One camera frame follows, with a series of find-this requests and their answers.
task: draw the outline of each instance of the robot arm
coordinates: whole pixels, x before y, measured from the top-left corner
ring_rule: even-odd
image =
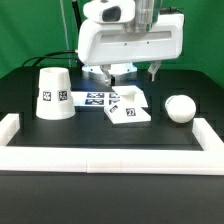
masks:
[[[80,60],[104,68],[110,64],[177,58],[182,51],[184,15],[160,15],[161,1],[87,3],[84,14],[88,19],[79,34]]]

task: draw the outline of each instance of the green background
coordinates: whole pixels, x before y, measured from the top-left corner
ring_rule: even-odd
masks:
[[[78,35],[71,0],[63,0],[69,48]],[[80,9],[87,1],[79,1]],[[60,0],[0,0],[0,77],[28,58],[66,50]],[[163,0],[163,6],[184,11],[183,53],[163,62],[164,69],[204,72],[224,88],[224,3],[222,0]],[[68,66],[68,60],[45,60],[41,65]],[[148,64],[138,64],[147,68]]]

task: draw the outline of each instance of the black table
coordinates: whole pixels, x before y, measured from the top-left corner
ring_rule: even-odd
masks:
[[[19,113],[21,129],[11,146],[201,150],[192,121],[176,124],[164,108],[171,95],[196,103],[224,136],[224,90],[197,71],[161,70],[155,82],[145,71],[137,85],[146,96],[151,122],[113,125],[103,108],[76,107],[62,121],[36,117],[39,68],[17,68],[0,80],[1,118]],[[72,91],[110,92],[104,83],[70,70]],[[221,176],[0,172],[0,223],[223,223]]]

